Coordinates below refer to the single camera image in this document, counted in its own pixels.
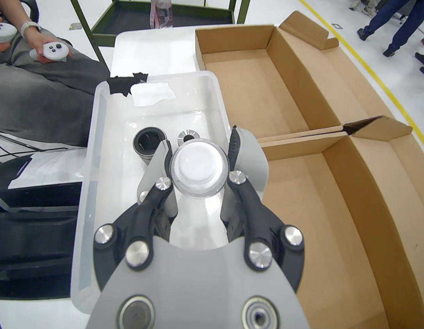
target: white lid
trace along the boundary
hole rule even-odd
[[[218,145],[207,139],[191,139],[172,157],[171,175],[174,185],[185,195],[210,197],[224,187],[229,162]]]

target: cardboard flap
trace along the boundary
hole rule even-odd
[[[393,118],[379,116],[365,119],[345,125],[356,128],[356,132],[351,133],[356,138],[373,139],[374,141],[389,142],[392,139],[407,136],[411,134],[413,128],[405,125]]]
[[[272,160],[316,155],[345,136],[347,136],[345,132],[306,136],[283,141],[265,142],[261,144],[261,147],[270,162]]]
[[[199,28],[196,39],[202,54],[265,49],[273,25],[234,25]]]
[[[337,38],[328,39],[329,32],[299,11],[293,12],[279,28],[319,50],[337,47]]]

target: black tape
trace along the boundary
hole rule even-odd
[[[110,94],[122,93],[124,97],[127,97],[128,94],[131,94],[131,87],[134,84],[146,83],[148,80],[148,74],[143,73],[133,73],[133,77],[119,77],[108,78],[107,83],[110,86]]]

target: blue jeans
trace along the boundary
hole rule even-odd
[[[386,24],[391,17],[410,0],[389,0],[378,14],[370,20],[368,26],[364,27],[367,35],[372,35],[377,29]],[[393,36],[392,43],[388,49],[390,52],[398,50],[408,38],[414,33],[424,20],[424,0],[417,0],[410,15]]]

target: black cable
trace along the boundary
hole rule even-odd
[[[25,152],[14,152],[14,153],[9,153],[8,152],[8,154],[7,155],[0,155],[0,158],[3,158],[3,157],[8,157],[8,156],[14,156],[14,157],[19,157],[19,156],[16,156],[16,155],[24,155],[25,153],[37,153],[37,152],[49,152],[49,151],[51,151],[51,150],[59,150],[59,149],[65,149],[65,150],[68,150],[68,148],[66,148],[66,147],[60,147],[60,148],[51,148],[51,149],[41,149],[40,151],[36,151],[36,150],[27,150],[27,151],[25,151]]]
[[[11,153],[11,152],[7,151],[6,149],[4,149],[1,145],[0,145],[0,149],[1,149],[3,152],[8,153],[8,154],[7,154],[8,156],[18,157],[18,156],[16,156],[14,153]]]

